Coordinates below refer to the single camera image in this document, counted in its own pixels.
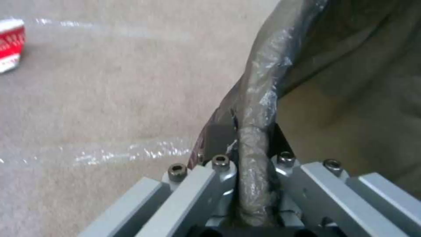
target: gray aluminum bar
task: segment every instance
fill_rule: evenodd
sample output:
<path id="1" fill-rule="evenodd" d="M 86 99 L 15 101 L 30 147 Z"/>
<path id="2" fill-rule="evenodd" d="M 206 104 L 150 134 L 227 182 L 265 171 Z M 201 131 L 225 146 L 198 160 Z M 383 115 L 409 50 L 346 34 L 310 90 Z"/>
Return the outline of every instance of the gray aluminum bar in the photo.
<path id="1" fill-rule="evenodd" d="M 204 226 L 222 196 L 220 184 L 214 170 L 196 166 L 136 237 L 184 237 Z"/>
<path id="2" fill-rule="evenodd" d="M 347 236 L 407 236 L 319 162 L 294 168 L 287 192 L 305 215 L 306 226 L 331 218 Z"/>
<path id="3" fill-rule="evenodd" d="M 421 236 L 421 202 L 378 173 L 350 178 L 347 185 L 409 236 Z"/>
<path id="4" fill-rule="evenodd" d="M 168 184 L 142 178 L 80 233 L 79 237 L 134 236 L 170 193 Z"/>

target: beige carpet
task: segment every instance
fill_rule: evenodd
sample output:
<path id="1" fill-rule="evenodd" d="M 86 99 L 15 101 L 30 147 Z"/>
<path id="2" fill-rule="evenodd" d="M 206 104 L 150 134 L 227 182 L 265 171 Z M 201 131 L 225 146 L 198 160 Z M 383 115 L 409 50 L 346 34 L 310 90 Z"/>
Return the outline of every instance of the beige carpet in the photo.
<path id="1" fill-rule="evenodd" d="M 0 75 L 0 236 L 75 236 L 185 162 L 276 2 L 2 0 L 27 44 Z"/>

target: plastic wrap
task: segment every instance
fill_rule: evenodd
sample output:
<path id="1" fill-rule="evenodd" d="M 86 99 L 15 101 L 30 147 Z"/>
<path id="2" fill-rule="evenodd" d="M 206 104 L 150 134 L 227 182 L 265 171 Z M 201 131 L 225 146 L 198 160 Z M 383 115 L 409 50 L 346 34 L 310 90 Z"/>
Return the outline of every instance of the plastic wrap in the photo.
<path id="1" fill-rule="evenodd" d="M 300 52 L 302 41 L 327 0 L 282 0 L 260 29 L 244 74 L 205 125 L 189 161 L 206 149 L 206 127 L 235 118 L 239 151 L 239 217 L 253 226 L 276 225 L 276 175 L 268 160 L 277 100 L 285 90 L 285 74 Z"/>

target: red and white box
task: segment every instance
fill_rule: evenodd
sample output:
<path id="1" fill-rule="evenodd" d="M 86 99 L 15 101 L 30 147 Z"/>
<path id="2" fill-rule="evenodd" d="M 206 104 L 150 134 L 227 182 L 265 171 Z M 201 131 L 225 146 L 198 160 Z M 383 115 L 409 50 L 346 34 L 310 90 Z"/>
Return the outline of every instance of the red and white box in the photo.
<path id="1" fill-rule="evenodd" d="M 17 67 L 25 45 L 24 22 L 19 19 L 0 21 L 0 73 Z"/>

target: hex socket screw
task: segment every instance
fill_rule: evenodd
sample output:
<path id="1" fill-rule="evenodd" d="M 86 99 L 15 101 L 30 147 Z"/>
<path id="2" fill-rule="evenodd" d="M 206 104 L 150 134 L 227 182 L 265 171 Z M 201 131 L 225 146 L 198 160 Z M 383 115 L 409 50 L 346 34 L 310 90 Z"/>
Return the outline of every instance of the hex socket screw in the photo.
<path id="1" fill-rule="evenodd" d="M 187 176 L 187 167 L 181 163 L 175 163 L 168 168 L 168 177 L 173 182 L 181 182 Z"/>
<path id="2" fill-rule="evenodd" d="M 294 166 L 295 159 L 295 156 L 289 151 L 281 152 L 281 154 L 278 154 L 277 156 L 278 164 L 281 164 L 287 168 L 291 168 L 292 166 Z"/>
<path id="3" fill-rule="evenodd" d="M 344 170 L 344 168 L 342 167 L 342 164 L 335 159 L 324 160 L 323 166 L 326 169 L 328 169 L 332 174 L 334 174 L 336 177 L 341 176 L 341 173 Z"/>
<path id="4" fill-rule="evenodd" d="M 218 172 L 229 170 L 229 158 L 226 155 L 216 155 L 212 158 L 212 169 Z"/>

